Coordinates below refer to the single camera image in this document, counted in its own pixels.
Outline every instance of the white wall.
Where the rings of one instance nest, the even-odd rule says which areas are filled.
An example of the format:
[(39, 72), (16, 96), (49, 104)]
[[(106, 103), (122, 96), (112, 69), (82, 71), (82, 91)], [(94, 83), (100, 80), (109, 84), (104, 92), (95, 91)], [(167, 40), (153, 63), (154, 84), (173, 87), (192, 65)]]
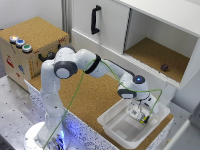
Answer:
[(181, 89), (178, 90), (173, 102), (192, 112), (200, 102), (200, 71)]
[(0, 28), (36, 16), (62, 29), (61, 0), (0, 0)]

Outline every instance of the cork countertop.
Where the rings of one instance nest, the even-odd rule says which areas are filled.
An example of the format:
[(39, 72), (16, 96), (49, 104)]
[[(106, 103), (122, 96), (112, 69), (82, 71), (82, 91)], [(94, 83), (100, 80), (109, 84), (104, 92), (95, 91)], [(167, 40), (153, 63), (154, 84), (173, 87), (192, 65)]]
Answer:
[[(82, 73), (83, 71), (79, 70), (71, 78), (61, 80), (59, 94), (65, 107), (69, 105), (78, 87)], [(40, 75), (31, 79), (29, 82), (36, 89), (41, 89)], [(105, 134), (102, 126), (97, 122), (97, 118), (101, 114), (121, 100), (121, 97), (117, 94), (117, 87), (117, 81), (108, 75), (101, 78), (93, 78), (85, 75), (80, 90), (70, 107), (70, 111), (120, 150), (124, 150), (124, 148)], [(135, 150), (146, 149), (172, 119), (173, 115), (169, 114)]]
[(30, 44), (33, 51), (49, 43), (59, 40), (68, 34), (40, 17), (35, 17), (25, 22), (0, 31), (0, 37), (10, 42), (10, 36), (17, 35), (19, 39)]

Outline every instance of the cabinet door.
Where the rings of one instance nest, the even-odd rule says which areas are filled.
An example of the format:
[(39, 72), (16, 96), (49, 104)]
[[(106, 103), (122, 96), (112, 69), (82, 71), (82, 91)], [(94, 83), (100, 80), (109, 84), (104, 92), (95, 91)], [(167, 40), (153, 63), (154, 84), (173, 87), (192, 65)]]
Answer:
[[(100, 31), (91, 33), (92, 10), (96, 5), (101, 10), (96, 12), (96, 28)], [(112, 0), (74, 0), (73, 29), (91, 40), (122, 54), (130, 9)]]

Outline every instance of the small object on shelf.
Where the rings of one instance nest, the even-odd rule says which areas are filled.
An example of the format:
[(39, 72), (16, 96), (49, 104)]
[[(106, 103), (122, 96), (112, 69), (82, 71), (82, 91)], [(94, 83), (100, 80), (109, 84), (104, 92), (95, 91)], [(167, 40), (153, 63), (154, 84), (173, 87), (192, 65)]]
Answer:
[(163, 65), (161, 66), (161, 70), (162, 70), (162, 71), (167, 71), (168, 68), (169, 68), (169, 66), (168, 66), (167, 64), (163, 64)]
[(16, 41), (16, 47), (17, 48), (22, 48), (22, 46), (25, 44), (25, 41), (22, 39), (19, 39)]
[(25, 44), (25, 45), (22, 46), (22, 51), (24, 53), (30, 53), (30, 52), (32, 52), (32, 46), (28, 45), (28, 44)]
[(13, 36), (10, 37), (10, 43), (11, 44), (15, 44), (18, 39), (19, 39), (18, 36), (13, 35)]

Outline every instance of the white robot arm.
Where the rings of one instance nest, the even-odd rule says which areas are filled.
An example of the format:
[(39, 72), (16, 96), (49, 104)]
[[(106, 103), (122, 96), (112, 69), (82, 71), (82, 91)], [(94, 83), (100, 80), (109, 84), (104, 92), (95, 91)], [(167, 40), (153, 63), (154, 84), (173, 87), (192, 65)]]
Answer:
[[(95, 61), (92, 62), (85, 71), (85, 73), (90, 76), (99, 78), (110, 71), (102, 62), (104, 61), (118, 76), (120, 82), (123, 83), (125, 87), (134, 91), (148, 90), (145, 78), (140, 75), (134, 75), (132, 72), (109, 60), (101, 61), (101, 58), (98, 55), (95, 55), (88, 50), (82, 49), (76, 53), (70, 46), (61, 47), (54, 60), (46, 60), (41, 68), (41, 98), (46, 110), (46, 117), (44, 126), (37, 134), (38, 145), (44, 146), (48, 137), (58, 125), (64, 114), (64, 107), (58, 94), (58, 91), (60, 90), (60, 79), (71, 77), (73, 74), (77, 73), (78, 69), (85, 70), (88, 63), (94, 59)], [(124, 99), (137, 98), (137, 100), (150, 109), (154, 107), (154, 113), (158, 112), (157, 104), (154, 106), (156, 98), (149, 92), (136, 93), (119, 85), (118, 94)], [(61, 131), (62, 126), (54, 133), (54, 137), (60, 135)]]

